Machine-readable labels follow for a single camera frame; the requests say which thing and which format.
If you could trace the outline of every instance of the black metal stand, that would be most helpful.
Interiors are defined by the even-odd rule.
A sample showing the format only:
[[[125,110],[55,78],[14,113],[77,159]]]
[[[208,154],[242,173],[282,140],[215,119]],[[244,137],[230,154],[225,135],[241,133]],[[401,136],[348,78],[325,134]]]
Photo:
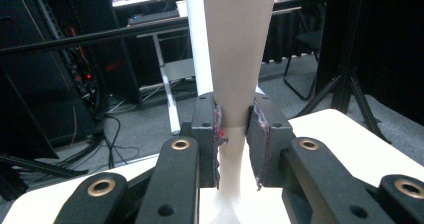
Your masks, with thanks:
[[[287,85],[287,87],[290,88],[290,90],[292,90],[294,92],[294,94],[296,94],[296,96],[298,96],[300,98],[300,100],[307,101],[312,97],[312,93],[314,92],[314,89],[315,89],[315,82],[316,82],[317,76],[315,74],[314,79],[312,80],[312,85],[309,88],[308,94],[306,96],[303,96],[302,94],[300,94],[300,92],[297,91],[287,80],[287,72],[289,71],[290,63],[291,63],[291,59],[292,59],[291,53],[293,53],[293,51],[290,52],[290,56],[289,56],[289,59],[287,61],[286,69],[284,70],[284,74],[283,74],[283,81]],[[319,63],[319,59],[318,59],[318,56],[315,53],[315,51],[314,51],[314,56],[315,56],[315,60],[317,61],[317,63]]]
[[[63,178],[76,177],[88,173],[88,171],[73,171],[38,161],[0,155],[0,185],[2,189],[0,195],[6,201],[17,199],[28,189],[28,186],[23,182],[12,166],[19,166]]]
[[[339,81],[341,79],[341,75],[333,78],[331,82],[329,82],[316,96],[295,116],[300,117],[306,114],[309,114],[313,111],[313,109],[329,94],[331,93],[335,87],[339,84]],[[391,143],[384,135],[381,133],[380,128],[377,126],[377,122],[375,121],[375,117],[372,114],[372,111],[368,105],[367,100],[365,99],[364,93],[362,92],[361,87],[359,86],[359,81],[356,76],[356,73],[352,73],[350,76],[350,89],[353,92],[353,95],[355,96],[356,102],[358,103],[359,110],[362,113],[362,116],[364,117],[365,124],[367,125],[368,129],[386,141],[387,143]]]
[[[364,7],[364,2],[365,0],[350,0],[349,2],[349,15],[347,17],[345,37],[342,43],[338,74],[322,88],[296,117],[311,113],[312,110],[333,90],[334,94],[331,107],[346,113],[349,107],[351,94],[353,94],[368,129],[384,141],[390,143],[378,128],[377,122],[360,88],[357,77],[358,55],[363,40],[362,35],[366,19],[369,15],[367,9]]]

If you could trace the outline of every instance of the gray floor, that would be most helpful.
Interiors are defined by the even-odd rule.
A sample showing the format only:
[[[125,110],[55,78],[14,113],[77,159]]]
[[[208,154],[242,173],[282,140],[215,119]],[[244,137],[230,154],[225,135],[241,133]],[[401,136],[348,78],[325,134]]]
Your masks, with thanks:
[[[271,62],[270,64],[262,64],[259,86],[281,108],[281,111],[286,117],[290,118],[297,114],[307,102],[301,101],[283,83],[282,73],[286,62],[287,60],[284,60],[282,63]],[[312,56],[293,59],[289,78],[301,92],[306,93],[308,91],[316,66],[316,62]],[[196,96],[195,83],[193,81],[187,81],[175,86],[173,90],[177,97],[180,122],[191,121]],[[386,108],[373,97],[366,96],[366,98],[375,117],[379,120],[379,127],[383,134],[393,143],[392,145],[421,165],[424,165],[424,145],[422,144],[424,140],[424,127]],[[330,101],[331,95],[315,111],[329,108]],[[151,96],[142,106],[131,108],[133,108],[133,104],[125,104],[114,110],[119,113],[110,114],[118,118],[121,122],[121,129],[116,139],[116,145],[118,146],[119,153],[127,162],[157,154],[160,151],[162,143],[171,137],[164,92],[158,92],[156,95]],[[353,97],[351,98],[347,115],[364,125],[362,115]],[[117,127],[118,125],[115,120],[106,119],[104,130],[109,139],[113,139]],[[56,152],[63,159],[86,146],[87,144],[85,142],[80,142],[57,149]],[[107,169],[108,153],[108,149],[103,143],[93,155],[89,155],[87,158],[75,163],[71,168],[76,170],[88,169],[90,172]],[[117,166],[124,164],[116,153],[114,153],[114,157]],[[27,175],[25,178],[32,188],[60,181],[58,179],[51,181],[45,178],[40,179],[40,175]]]

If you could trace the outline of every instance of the desk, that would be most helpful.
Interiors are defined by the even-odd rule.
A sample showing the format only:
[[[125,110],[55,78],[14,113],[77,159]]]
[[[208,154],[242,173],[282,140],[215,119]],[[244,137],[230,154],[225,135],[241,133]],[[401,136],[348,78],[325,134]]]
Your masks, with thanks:
[[[404,174],[424,181],[424,167],[338,111],[324,110],[293,119],[290,124],[296,136],[324,142],[353,176],[371,185],[378,186],[380,179],[388,174]],[[155,163],[156,158],[150,158],[110,171],[130,180]],[[26,193],[14,203],[4,223],[52,223],[63,203],[85,178]],[[240,198],[234,200],[231,209],[216,205],[216,189],[201,189],[200,223],[289,222],[281,200],[281,188],[256,191],[247,147],[243,154],[241,183]]]
[[[160,48],[161,39],[159,39],[158,35],[187,29],[188,27],[174,28],[166,31],[154,32],[151,34],[137,36],[137,38],[145,36],[153,37],[153,43],[155,44],[156,55],[159,61],[160,73],[166,92],[166,98],[168,99],[168,114],[172,135],[178,135],[180,133],[180,121],[178,117],[177,104],[175,102],[174,96],[172,95],[170,81],[195,76],[194,63],[192,58],[165,63],[162,56],[162,49]]]

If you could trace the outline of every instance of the black chair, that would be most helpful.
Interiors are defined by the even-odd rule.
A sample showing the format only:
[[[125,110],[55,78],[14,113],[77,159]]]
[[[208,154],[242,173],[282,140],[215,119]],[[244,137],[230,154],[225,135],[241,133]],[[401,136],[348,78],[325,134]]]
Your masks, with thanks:
[[[296,48],[296,46],[301,46],[306,48],[307,50],[313,52],[315,59],[318,63],[318,55],[317,53],[319,53],[320,48],[321,48],[321,38],[322,38],[322,30],[320,31],[309,31],[308,26],[306,25],[306,18],[311,18],[313,17],[314,20],[317,23],[321,23],[322,21],[322,17],[321,17],[321,11],[319,9],[319,7],[314,4],[314,5],[304,5],[302,6],[301,9],[296,10],[295,11],[298,14],[298,19],[300,22],[300,27],[301,29],[303,29],[304,32],[298,34],[295,36],[294,38],[294,43],[292,46],[292,50],[289,53],[289,58],[287,61],[287,66],[286,69],[284,71],[284,83],[303,101],[306,101],[308,99],[311,98],[312,93],[314,91],[315,88],[315,80],[316,80],[316,74],[314,76],[314,80],[312,81],[312,85],[309,89],[309,92],[306,96],[303,96],[302,94],[300,94],[299,91],[297,91],[287,80],[287,73],[289,71],[290,68],[290,63],[291,63],[291,59],[292,59],[292,55],[293,52]]]

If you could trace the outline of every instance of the tripod leg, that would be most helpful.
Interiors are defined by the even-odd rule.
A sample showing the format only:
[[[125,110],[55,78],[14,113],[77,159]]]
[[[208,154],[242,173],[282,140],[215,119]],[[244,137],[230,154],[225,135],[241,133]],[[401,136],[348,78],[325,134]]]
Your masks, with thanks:
[[[314,52],[314,56],[315,56],[315,60],[317,60],[317,64],[319,64],[319,59],[318,59],[318,55],[317,55],[316,52]],[[315,90],[316,84],[317,84],[317,73],[315,73],[314,80],[312,81],[311,89],[309,89],[308,95],[306,96],[307,100],[309,100],[309,98],[311,98],[312,93]]]
[[[337,86],[340,76],[329,82],[295,117],[309,114]]]
[[[298,92],[295,88],[294,88],[294,86],[292,86],[290,83],[289,83],[289,81],[287,80],[287,72],[289,71],[289,68],[290,68],[290,63],[291,63],[291,59],[292,59],[292,57],[290,56],[289,57],[289,59],[288,59],[288,61],[287,61],[287,65],[286,65],[286,69],[285,69],[285,71],[284,71],[284,74],[283,74],[283,81],[284,81],[284,83],[286,84],[286,86],[288,87],[288,88],[290,88],[290,90],[292,90],[293,92],[294,92],[294,94],[296,94],[296,96],[298,96],[299,98],[300,98],[300,100],[302,100],[302,101],[306,101],[306,100],[308,100],[310,97],[311,97],[311,91],[308,93],[308,95],[307,96],[302,96],[302,94],[300,94],[300,92]]]
[[[62,167],[57,167],[54,165],[46,164],[43,162],[27,160],[24,158],[18,158],[14,156],[5,156],[0,155],[0,163],[8,163],[14,166],[20,166],[30,170],[35,170],[38,172],[46,173],[53,176],[71,178],[79,175],[87,174],[88,171],[74,171]]]
[[[391,143],[383,135],[383,133],[381,133],[380,128],[378,128],[377,122],[375,121],[374,115],[371,112],[367,99],[365,99],[364,93],[359,86],[358,78],[355,74],[353,74],[353,76],[350,78],[350,87],[353,91],[353,95],[355,96],[356,102],[358,103],[359,109],[361,110],[368,129],[387,143]]]
[[[0,196],[6,201],[18,199],[28,186],[10,165],[0,164]]]

